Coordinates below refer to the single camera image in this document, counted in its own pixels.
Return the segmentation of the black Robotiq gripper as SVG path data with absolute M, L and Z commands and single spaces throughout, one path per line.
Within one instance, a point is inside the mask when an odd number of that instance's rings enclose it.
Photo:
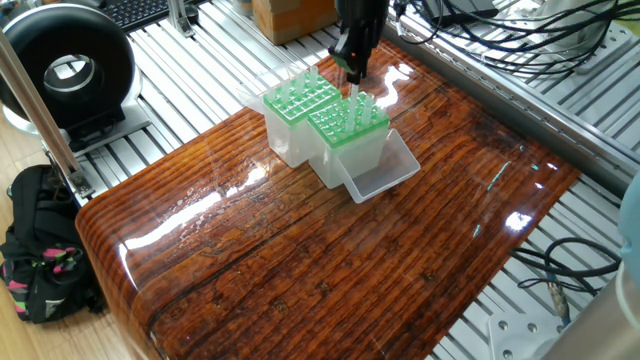
M 388 0 L 336 0 L 340 33 L 360 35 L 377 45 L 388 16 Z M 361 41 L 350 40 L 342 34 L 330 47 L 330 54 L 336 64 L 346 72 L 351 84 L 359 85 L 366 77 L 370 51 Z

